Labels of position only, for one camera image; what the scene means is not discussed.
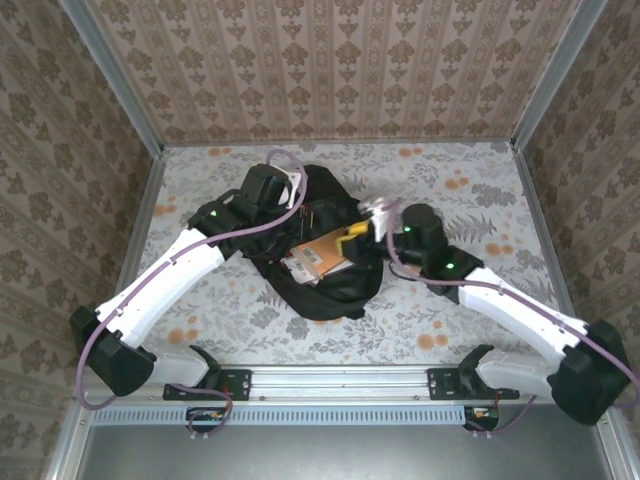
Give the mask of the orange book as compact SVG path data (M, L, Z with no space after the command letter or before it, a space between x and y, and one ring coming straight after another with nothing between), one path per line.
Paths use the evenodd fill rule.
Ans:
M338 250L338 237L343 232L343 229L336 229L317 239L300 244L292 248L286 257L295 256L321 281L327 276L353 266L353 263Z

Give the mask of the black backpack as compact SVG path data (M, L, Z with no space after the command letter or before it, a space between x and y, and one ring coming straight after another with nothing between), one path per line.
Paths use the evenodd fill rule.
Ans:
M298 283L284 265L292 248L361 220L358 200L327 168L307 165L305 171L308 182L303 205L283 224L252 238L244 256L299 316L317 321L360 319L365 315L364 306L381 286L381 258L366 258L315 285Z

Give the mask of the white book with red stripe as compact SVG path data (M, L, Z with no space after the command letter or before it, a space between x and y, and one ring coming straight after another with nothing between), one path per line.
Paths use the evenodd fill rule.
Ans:
M281 264L289 271L291 277L301 285L317 285L320 279L295 256L285 257Z

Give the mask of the white floral tablecloth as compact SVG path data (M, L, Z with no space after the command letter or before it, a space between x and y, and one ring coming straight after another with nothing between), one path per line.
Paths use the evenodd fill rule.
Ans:
M201 205L240 186L268 152L268 146L166 149L141 267L170 246ZM379 194L431 205L452 244L537 300L552 297L510 144L282 145L275 163L287 167L292 157L328 168L355 198ZM185 293L147 342L156 353L197 345L223 364L246 365L455 364L480 344L530 352L493 320L392 269L362 319L306 320L240 256Z

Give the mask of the small black controller board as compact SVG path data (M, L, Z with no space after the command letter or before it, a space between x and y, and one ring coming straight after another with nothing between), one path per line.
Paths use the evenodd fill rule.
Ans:
M208 438L228 422L232 411L231 406L190 408L185 414L186 428L192 438Z
M464 416L463 427L471 432L491 432L497 428L500 418L499 409L495 406L465 406Z

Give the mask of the grey metal panel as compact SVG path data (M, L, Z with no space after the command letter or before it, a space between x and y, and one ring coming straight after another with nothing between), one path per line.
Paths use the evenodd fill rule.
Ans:
M613 480L591 430L460 427L99 427L78 480Z

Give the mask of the aluminium back rail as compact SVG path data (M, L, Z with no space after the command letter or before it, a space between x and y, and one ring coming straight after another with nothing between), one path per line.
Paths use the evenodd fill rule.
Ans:
M510 137L412 137L412 138L339 138L339 139L298 139L298 140L260 140L260 141L207 141L176 143L167 142L162 149L191 147L235 147L235 146L282 146L282 145L352 145L352 144L430 144L430 143L495 143L512 144Z

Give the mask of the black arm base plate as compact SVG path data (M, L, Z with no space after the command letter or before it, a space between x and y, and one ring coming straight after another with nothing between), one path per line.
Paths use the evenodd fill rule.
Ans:
M193 385L195 389L217 390L231 397L232 400L246 401L251 391L252 372L248 369L219 369L207 372L204 378ZM165 401L200 401L219 400L212 394L191 393L166 384L162 398Z
M489 387L475 371L458 367L436 367L427 370L429 395L432 400L517 400L516 390Z

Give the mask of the aluminium front rail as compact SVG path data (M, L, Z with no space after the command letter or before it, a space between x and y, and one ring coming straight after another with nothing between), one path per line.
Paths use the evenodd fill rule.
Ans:
M547 371L533 357L518 355L519 363L509 369L499 367L492 382L494 389L516 390L522 394L535 394L549 398L551 390L543 382ZM140 392L162 396L164 386L170 384L191 393L212 394L213 390L195 389L207 372L219 369L248 369L252 372L251 391L246 401L235 402L312 402L321 403L355 400L432 400L429 395L427 370L443 365L401 366L231 366L221 367L195 357L162 358L153 365L149 374L124 371L116 379L101 386L94 373L82 371L80 383L74 387L77 400L90 409L101 409L119 397Z

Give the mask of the aluminium corner post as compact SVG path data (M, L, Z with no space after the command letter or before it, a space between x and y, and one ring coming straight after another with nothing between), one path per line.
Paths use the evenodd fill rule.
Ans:
M96 65L101 70L121 107L153 160L162 156L164 141L146 111L142 97L130 81L86 0L59 0Z
M607 3L608 0L579 0L511 135L511 144L516 152L522 151L531 139Z

